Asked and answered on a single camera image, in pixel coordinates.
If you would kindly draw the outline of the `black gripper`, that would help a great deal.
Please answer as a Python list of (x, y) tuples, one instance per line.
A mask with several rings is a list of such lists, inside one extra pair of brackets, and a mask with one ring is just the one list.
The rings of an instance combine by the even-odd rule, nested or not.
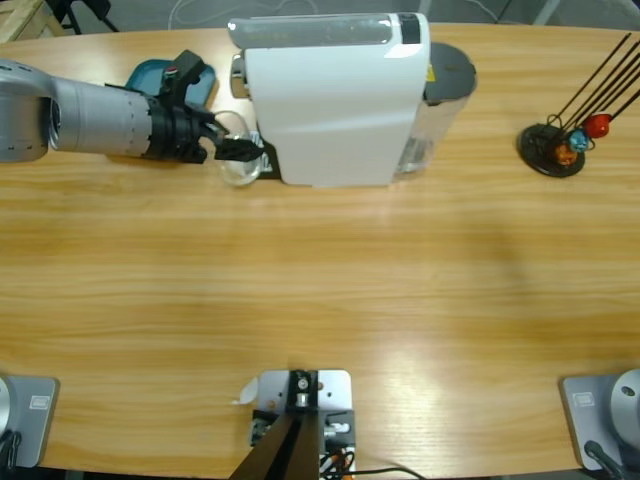
[[(214, 143), (230, 131), (213, 112), (193, 103), (177, 104), (160, 95), (147, 97), (151, 134), (147, 158), (178, 163), (203, 163), (208, 154), (200, 145), (202, 137)], [(215, 149), (220, 161), (251, 162), (263, 155), (263, 148), (251, 139), (224, 138)]]

